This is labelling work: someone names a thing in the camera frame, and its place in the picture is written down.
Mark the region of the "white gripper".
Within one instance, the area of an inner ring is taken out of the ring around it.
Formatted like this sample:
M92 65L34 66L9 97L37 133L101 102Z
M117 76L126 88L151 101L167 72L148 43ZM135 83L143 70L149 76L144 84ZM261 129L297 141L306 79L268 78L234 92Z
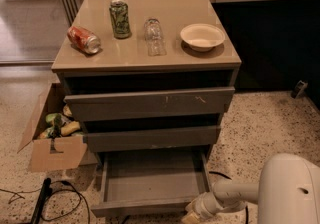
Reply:
M182 217L181 221L183 224L200 224L202 220L213 218L217 213L238 212L245 207L244 201L224 203L218 200L213 193L205 192L185 207L188 213Z

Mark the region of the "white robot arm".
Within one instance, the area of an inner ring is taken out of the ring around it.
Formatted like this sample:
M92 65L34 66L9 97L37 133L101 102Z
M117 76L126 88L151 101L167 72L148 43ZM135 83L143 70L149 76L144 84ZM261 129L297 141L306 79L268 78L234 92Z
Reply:
M320 167L297 155L277 154L257 183L222 179L186 206L183 224L201 224L217 213L258 206L258 224L320 224Z

